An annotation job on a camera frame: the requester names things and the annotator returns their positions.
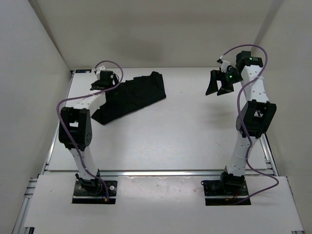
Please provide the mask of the black pleated skirt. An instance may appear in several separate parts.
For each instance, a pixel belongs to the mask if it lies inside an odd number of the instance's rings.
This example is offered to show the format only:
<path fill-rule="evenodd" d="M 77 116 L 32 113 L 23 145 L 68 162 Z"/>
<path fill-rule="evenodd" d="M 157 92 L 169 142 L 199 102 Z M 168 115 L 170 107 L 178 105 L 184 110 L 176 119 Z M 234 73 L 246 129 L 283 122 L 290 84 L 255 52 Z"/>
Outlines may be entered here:
<path fill-rule="evenodd" d="M 148 76 L 134 77 L 105 93 L 105 97 L 105 104 L 92 115 L 102 125 L 165 99 L 163 76 L 153 71 Z"/>

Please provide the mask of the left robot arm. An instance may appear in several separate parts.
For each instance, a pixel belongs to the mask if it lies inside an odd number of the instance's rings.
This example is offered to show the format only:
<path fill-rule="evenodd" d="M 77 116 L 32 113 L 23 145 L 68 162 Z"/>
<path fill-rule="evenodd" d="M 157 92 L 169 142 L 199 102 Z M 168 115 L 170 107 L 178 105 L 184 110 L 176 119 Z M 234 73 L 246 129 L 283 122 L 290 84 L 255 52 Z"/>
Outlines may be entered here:
<path fill-rule="evenodd" d="M 107 185 L 101 178 L 90 151 L 93 136 L 91 116 L 106 103 L 105 92 L 114 89 L 119 79 L 116 73 L 104 67 L 95 69 L 94 73 L 97 80 L 91 84 L 89 94 L 65 100 L 78 99 L 75 106 L 57 106 L 60 120 L 58 138 L 74 158 L 78 168 L 76 178 L 80 186 L 91 195 L 102 193 L 109 197 Z"/>

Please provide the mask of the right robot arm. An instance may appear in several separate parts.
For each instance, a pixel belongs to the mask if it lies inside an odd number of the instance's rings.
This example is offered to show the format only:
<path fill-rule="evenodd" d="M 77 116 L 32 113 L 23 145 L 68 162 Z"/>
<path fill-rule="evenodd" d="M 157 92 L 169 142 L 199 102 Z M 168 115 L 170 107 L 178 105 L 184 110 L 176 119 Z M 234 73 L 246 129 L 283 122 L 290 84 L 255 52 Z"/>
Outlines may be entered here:
<path fill-rule="evenodd" d="M 236 55 L 236 65 L 220 58 L 221 67 L 212 70 L 206 95 L 218 96 L 234 91 L 234 84 L 241 83 L 237 95 L 236 130 L 237 140 L 229 163 L 221 174 L 220 181 L 213 184 L 212 190 L 225 195 L 243 188 L 245 168 L 253 145 L 266 133 L 276 113 L 277 106 L 269 101 L 264 89 L 262 58 L 253 57 L 250 51 Z"/>

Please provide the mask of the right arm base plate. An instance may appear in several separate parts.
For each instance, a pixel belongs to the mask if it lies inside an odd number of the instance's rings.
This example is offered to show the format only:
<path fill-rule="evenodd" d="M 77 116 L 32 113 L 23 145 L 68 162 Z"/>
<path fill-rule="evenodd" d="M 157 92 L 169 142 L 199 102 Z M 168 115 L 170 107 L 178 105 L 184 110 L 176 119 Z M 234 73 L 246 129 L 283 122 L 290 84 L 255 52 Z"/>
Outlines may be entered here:
<path fill-rule="evenodd" d="M 221 185 L 221 180 L 202 180 L 206 206 L 249 206 L 251 205 L 247 183 L 241 186 Z"/>

